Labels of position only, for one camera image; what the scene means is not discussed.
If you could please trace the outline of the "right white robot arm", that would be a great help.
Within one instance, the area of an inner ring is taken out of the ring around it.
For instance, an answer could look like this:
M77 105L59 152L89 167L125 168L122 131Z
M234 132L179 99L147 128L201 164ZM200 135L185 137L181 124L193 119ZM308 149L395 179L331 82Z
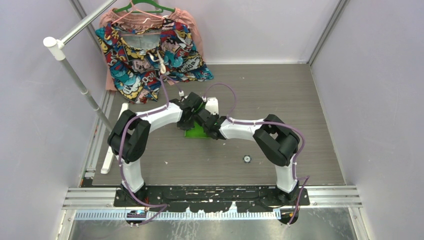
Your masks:
M296 160L305 146L305 138L301 132L285 124L274 114L258 120L241 120L213 115L202 109L193 119L214 140L239 139L255 142L275 166L279 202L288 206L297 199L299 180Z

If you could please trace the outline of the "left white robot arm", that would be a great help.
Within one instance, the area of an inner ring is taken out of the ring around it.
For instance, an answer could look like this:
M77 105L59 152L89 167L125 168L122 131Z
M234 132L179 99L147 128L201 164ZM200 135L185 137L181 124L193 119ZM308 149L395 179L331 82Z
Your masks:
M181 99L171 99L164 106L150 111L125 110L108 136L107 144L118 156L122 169L122 185L128 190L126 200L133 206L141 206L146 200L142 190L145 181L141 171L141 156L144 154L149 134L166 125L176 124L180 130L194 128L193 115L206 103L206 98L194 92Z

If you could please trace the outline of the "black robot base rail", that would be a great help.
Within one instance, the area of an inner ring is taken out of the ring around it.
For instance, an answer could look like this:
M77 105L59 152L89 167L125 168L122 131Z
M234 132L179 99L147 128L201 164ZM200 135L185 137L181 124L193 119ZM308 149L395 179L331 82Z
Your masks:
M294 193L283 193L275 185L145 185L134 200L123 185L115 191L114 207L153 205L157 212L163 204L166 211L182 213L224 213L235 205L239 213L270 212L280 207L308 206L308 191L299 185Z

